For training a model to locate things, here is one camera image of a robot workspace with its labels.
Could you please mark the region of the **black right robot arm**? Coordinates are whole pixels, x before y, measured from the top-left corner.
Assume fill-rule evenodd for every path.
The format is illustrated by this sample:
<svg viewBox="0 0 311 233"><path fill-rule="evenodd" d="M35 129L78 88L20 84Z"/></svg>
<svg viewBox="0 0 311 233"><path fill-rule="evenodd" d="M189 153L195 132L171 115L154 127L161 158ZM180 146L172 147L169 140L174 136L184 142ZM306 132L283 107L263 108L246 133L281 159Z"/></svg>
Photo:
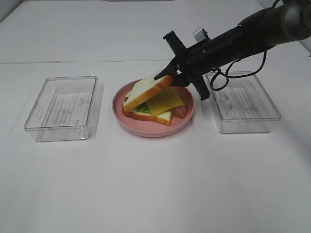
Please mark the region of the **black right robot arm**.
<svg viewBox="0 0 311 233"><path fill-rule="evenodd" d="M285 0L262 9L237 27L210 39L204 29L194 32L197 43L186 48L174 31L164 36L175 57L155 76L172 75L172 86L193 84L202 100L210 96L203 75L231 62L266 52L276 45L307 39L311 35L311 2Z"/></svg>

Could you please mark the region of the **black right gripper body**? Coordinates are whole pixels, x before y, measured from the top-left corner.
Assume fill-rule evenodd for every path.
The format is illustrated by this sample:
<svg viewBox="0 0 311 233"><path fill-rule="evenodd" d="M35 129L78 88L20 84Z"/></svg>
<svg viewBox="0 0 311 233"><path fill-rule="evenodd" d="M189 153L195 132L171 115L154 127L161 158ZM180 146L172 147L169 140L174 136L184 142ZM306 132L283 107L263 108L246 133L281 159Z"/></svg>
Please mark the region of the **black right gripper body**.
<svg viewBox="0 0 311 233"><path fill-rule="evenodd" d="M244 57L251 51L246 35L239 27L231 29L220 36L203 40L186 48L174 31L164 36L175 57L180 62L177 73L191 73L191 80L201 100L206 100L210 92L202 75L234 60Z"/></svg>

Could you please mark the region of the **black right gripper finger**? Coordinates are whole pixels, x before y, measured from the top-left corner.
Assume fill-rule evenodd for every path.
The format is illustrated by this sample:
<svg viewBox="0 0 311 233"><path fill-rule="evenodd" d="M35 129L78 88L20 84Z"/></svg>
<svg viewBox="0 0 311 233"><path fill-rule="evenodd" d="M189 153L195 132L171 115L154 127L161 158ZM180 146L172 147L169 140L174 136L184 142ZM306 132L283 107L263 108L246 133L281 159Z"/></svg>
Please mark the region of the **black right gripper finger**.
<svg viewBox="0 0 311 233"><path fill-rule="evenodd" d="M173 77L173 82L170 84L170 86L180 86L180 87L187 87L192 83L191 80L191 73L188 72L181 72L177 73L174 72L171 74Z"/></svg>
<svg viewBox="0 0 311 233"><path fill-rule="evenodd" d="M180 76L177 73L179 68L180 62L176 57L174 57L161 72L155 75L154 80L158 80L166 75L171 75L175 80L180 80Z"/></svg>

